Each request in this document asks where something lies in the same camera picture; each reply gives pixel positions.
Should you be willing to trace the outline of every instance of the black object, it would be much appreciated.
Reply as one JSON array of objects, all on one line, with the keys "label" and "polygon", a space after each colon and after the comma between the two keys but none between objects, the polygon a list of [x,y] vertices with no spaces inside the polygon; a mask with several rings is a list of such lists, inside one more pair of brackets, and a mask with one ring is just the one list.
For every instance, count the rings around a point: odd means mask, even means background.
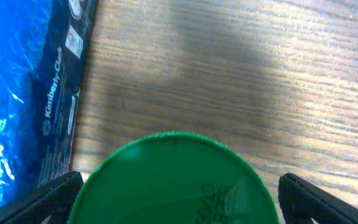
[{"label": "black object", "polygon": [[358,209],[294,174],[280,177],[278,201],[287,224],[358,224]]},{"label": "black object", "polygon": [[0,223],[66,223],[83,185],[79,172],[71,171],[20,200],[0,207]]}]

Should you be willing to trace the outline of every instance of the green round object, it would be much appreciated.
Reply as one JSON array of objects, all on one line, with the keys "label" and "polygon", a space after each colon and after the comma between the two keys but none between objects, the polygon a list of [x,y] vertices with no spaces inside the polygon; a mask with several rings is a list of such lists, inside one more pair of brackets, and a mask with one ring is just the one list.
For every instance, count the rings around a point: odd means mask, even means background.
[{"label": "green round object", "polygon": [[109,156],[84,184],[69,223],[278,223],[255,171],[221,143],[158,133]]}]

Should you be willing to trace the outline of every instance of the brown tabletop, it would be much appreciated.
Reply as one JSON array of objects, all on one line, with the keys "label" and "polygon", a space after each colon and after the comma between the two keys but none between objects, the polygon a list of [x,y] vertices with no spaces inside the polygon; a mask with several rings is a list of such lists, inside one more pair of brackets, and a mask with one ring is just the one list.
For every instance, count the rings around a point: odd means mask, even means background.
[{"label": "brown tabletop", "polygon": [[72,169],[170,130],[358,208],[358,2],[99,0]]}]

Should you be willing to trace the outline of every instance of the wooden surface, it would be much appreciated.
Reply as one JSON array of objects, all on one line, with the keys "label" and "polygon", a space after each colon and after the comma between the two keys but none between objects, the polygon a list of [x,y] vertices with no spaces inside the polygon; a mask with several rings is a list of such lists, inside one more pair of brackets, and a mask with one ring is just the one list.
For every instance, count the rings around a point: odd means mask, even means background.
[{"label": "wooden surface", "polygon": [[239,153],[281,222],[287,172],[358,208],[358,3],[100,0],[72,169],[170,130]]}]

